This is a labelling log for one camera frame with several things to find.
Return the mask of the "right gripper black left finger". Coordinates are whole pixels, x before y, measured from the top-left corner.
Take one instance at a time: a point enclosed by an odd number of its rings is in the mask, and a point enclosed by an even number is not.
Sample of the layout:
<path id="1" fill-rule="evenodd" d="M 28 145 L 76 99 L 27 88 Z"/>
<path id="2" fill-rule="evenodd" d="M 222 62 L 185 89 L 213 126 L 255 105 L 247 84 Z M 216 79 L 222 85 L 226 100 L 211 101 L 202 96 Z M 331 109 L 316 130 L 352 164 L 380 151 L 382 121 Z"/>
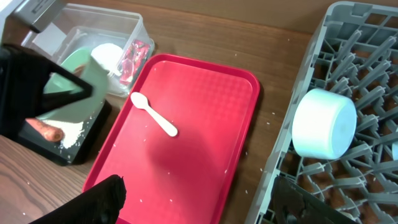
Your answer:
<path id="1" fill-rule="evenodd" d="M 124 180 L 114 174 L 31 224 L 115 224 L 125 201 Z"/>

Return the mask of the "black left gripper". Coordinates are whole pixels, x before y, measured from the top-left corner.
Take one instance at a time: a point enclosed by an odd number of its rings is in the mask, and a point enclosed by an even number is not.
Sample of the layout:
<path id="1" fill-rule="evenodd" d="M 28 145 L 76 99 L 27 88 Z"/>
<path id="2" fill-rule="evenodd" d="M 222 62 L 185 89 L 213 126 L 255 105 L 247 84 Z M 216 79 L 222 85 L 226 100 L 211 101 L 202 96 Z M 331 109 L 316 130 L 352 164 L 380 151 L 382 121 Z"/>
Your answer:
<path id="1" fill-rule="evenodd" d="M 1 135 L 13 138 L 25 119 L 49 113 L 92 96 L 93 87 L 32 49 L 14 44 L 1 46 Z M 71 81 L 80 91 L 46 93 L 50 73 Z"/>

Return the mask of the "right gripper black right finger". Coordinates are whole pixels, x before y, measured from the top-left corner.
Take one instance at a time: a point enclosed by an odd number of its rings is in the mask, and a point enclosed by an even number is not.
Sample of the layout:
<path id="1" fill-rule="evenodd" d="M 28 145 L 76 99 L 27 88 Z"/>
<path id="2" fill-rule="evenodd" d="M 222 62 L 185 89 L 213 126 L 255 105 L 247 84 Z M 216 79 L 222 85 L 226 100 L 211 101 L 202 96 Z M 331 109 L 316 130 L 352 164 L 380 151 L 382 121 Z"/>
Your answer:
<path id="1" fill-rule="evenodd" d="M 272 207 L 278 224 L 356 224 L 282 176 L 274 180 Z"/>

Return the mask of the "white rice pile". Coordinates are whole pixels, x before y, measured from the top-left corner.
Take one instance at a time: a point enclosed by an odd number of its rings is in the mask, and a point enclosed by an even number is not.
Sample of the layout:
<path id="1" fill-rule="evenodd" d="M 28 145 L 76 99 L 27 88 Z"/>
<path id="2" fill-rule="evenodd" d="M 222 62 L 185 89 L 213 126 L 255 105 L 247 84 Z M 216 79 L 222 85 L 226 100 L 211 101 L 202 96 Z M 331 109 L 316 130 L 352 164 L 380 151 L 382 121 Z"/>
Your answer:
<path id="1" fill-rule="evenodd" d="M 65 149 L 72 147 L 77 142 L 81 134 L 84 132 L 84 122 L 69 123 L 46 119 L 44 120 L 44 123 L 56 128 L 60 128 L 63 131 L 64 137 L 60 141 L 60 147 Z"/>

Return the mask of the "brown food scrap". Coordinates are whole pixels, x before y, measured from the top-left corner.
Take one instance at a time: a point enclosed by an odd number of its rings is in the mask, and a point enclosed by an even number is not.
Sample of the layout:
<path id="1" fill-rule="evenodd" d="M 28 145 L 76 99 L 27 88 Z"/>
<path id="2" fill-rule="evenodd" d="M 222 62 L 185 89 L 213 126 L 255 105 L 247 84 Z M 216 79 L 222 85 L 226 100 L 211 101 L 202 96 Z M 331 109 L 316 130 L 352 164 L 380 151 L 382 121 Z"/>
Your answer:
<path id="1" fill-rule="evenodd" d="M 77 77 L 80 77 L 81 74 L 83 73 L 84 69 L 85 69 L 85 66 L 84 65 L 80 65 L 74 70 L 73 74 L 75 76 L 77 76 Z"/>

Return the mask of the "green bowl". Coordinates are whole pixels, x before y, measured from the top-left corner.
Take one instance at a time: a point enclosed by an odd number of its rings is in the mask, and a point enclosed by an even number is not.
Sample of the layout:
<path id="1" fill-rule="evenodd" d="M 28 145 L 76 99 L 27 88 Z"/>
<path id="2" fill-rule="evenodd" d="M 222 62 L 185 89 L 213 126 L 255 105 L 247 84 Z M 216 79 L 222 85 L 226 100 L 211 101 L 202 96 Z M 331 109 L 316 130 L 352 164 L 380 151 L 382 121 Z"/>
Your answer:
<path id="1" fill-rule="evenodd" d="M 53 96 L 54 102 L 65 105 L 37 118 L 80 123 L 103 102 L 108 90 L 108 72 L 86 48 L 74 51 L 60 66 L 71 75 L 67 78 L 61 73 L 53 73 L 44 87 L 44 93 Z"/>

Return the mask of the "white napkin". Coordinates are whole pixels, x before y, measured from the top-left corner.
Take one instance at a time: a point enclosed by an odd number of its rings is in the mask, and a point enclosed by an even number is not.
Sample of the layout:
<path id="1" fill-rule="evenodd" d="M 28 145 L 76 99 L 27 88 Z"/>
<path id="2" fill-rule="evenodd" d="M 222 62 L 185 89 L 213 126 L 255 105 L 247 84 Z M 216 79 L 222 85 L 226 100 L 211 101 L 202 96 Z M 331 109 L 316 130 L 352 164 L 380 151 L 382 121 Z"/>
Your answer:
<path id="1" fill-rule="evenodd" d="M 91 56 L 107 71 L 120 77 L 121 72 L 117 69 L 119 59 L 123 56 L 123 49 L 112 43 L 105 43 L 95 47 Z"/>

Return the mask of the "light blue bowl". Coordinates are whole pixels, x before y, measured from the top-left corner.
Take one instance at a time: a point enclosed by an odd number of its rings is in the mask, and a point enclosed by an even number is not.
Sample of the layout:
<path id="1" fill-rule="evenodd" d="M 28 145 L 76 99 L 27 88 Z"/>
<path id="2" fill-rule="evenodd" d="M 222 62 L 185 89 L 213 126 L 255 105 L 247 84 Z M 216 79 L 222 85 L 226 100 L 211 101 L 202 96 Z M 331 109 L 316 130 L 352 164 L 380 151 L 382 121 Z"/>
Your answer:
<path id="1" fill-rule="evenodd" d="M 312 89 L 302 98 L 294 114 L 294 149 L 301 157 L 337 159 L 348 150 L 356 123 L 356 108 L 350 98 Z"/>

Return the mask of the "white plastic spoon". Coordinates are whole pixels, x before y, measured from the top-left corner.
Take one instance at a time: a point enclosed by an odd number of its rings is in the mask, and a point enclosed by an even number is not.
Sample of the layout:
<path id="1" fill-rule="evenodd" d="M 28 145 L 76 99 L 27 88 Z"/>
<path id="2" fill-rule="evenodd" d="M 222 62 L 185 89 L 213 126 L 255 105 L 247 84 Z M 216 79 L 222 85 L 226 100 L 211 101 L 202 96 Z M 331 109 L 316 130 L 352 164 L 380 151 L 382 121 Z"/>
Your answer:
<path id="1" fill-rule="evenodd" d="M 158 114 L 149 105 L 149 100 L 145 95 L 139 92 L 132 92 L 130 99 L 133 105 L 140 109 L 145 110 L 154 119 L 154 121 L 170 136 L 175 137 L 178 134 L 178 129 L 169 121 L 167 121 L 163 116 Z"/>

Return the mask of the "red snack wrapper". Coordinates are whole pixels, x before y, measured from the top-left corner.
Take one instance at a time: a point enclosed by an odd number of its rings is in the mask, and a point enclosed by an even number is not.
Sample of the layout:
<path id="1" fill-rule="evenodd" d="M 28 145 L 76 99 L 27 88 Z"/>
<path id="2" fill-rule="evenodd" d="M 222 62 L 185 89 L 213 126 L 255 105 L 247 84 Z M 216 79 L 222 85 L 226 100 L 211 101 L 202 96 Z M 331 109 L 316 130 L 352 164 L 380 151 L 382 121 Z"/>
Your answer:
<path id="1" fill-rule="evenodd" d="M 140 67 L 144 64 L 147 58 L 150 45 L 135 40 L 128 48 L 127 53 L 121 61 L 121 76 L 119 82 L 122 85 L 130 85 L 133 80 L 138 76 Z"/>

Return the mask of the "light blue plate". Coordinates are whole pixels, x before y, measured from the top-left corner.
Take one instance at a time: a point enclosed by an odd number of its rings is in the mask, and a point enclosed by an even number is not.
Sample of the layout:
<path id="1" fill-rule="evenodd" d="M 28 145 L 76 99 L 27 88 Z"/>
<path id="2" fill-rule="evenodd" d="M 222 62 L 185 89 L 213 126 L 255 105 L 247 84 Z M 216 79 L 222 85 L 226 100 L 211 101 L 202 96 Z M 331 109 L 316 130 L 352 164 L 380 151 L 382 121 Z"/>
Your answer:
<path id="1" fill-rule="evenodd" d="M 392 143 L 391 151 L 392 151 L 392 159 L 394 161 L 397 161 L 398 160 L 398 141 Z"/>

